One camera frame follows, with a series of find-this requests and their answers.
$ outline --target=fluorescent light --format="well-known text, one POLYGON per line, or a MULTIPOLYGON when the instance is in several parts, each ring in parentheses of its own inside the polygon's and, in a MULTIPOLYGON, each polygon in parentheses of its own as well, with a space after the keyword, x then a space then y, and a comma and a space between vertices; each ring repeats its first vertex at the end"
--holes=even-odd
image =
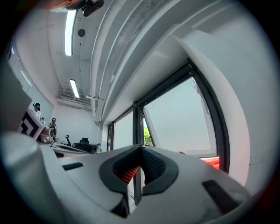
POLYGON ((22 70, 21 70, 21 74, 23 75, 23 77, 25 78, 25 80, 28 82, 28 84, 32 86, 31 82, 29 82, 28 78, 25 76, 25 74, 23 73, 22 70))
POLYGON ((73 79, 71 79, 71 80, 70 80, 70 83, 71 83, 73 92, 74 92, 74 94, 75 94, 75 97, 76 97, 76 98, 80 98, 79 93, 78 93, 78 90, 77 90, 77 86, 76 86, 76 81, 73 80, 73 79))
POLYGON ((72 56, 72 38, 77 10, 68 10, 65 26, 65 54, 72 56))

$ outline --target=tree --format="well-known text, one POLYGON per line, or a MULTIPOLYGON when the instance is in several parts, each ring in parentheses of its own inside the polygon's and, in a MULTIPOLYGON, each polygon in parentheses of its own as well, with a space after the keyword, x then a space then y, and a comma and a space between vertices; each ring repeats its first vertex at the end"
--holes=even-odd
POLYGON ((147 127, 144 127, 144 145, 153 146, 152 139, 147 127))

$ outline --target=red mesh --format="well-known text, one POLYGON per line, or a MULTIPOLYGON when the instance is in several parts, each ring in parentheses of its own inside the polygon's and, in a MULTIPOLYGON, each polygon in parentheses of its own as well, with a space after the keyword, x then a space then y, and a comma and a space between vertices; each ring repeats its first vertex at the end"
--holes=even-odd
POLYGON ((213 166, 217 170, 220 168, 220 157, 202 158, 201 160, 210 164, 211 166, 213 166))
POLYGON ((124 171, 124 173, 118 173, 116 170, 114 170, 114 174, 120 178, 122 181, 124 181, 126 184, 129 184, 131 179, 136 174, 139 167, 135 167, 129 170, 124 171))

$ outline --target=gray plastic panel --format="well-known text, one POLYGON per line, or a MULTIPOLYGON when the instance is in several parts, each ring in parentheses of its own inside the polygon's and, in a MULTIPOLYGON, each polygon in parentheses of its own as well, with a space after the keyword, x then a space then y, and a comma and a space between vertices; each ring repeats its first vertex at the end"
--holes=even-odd
POLYGON ((125 147, 119 150, 113 150, 111 153, 99 153, 75 158, 61 158, 59 159, 59 162, 61 165, 76 162, 82 163, 84 165, 83 167, 69 170, 66 173, 73 182, 79 186, 79 189, 81 189, 91 200, 95 201, 108 211, 111 211, 119 204, 123 195, 109 191, 99 178, 99 167, 105 160, 114 157, 129 148, 130 147, 125 147))
POLYGON ((52 223, 221 223, 248 208, 243 204, 222 216, 202 182, 214 180, 238 204, 250 198, 242 186, 196 157, 150 148, 178 165, 178 177, 163 193, 143 196, 124 219, 110 212, 123 196, 104 186, 98 170, 104 161, 131 147, 58 160, 50 147, 40 149, 28 136, 9 134, 1 141, 4 166, 18 192, 37 214, 52 223), (83 166, 68 171, 62 167, 77 162, 83 166))

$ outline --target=black mesh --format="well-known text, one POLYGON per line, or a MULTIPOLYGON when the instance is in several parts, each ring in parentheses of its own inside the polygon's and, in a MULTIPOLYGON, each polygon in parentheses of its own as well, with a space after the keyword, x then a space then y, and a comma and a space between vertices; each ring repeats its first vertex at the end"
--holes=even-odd
POLYGON ((142 169, 145 174, 145 183, 148 184, 160 177, 166 168, 165 163, 147 150, 142 150, 142 169))
POLYGON ((127 170, 141 166, 145 174, 145 183, 148 184, 160 177, 166 168, 165 163, 145 149, 137 149, 121 158, 113 165, 113 171, 118 176, 127 170))

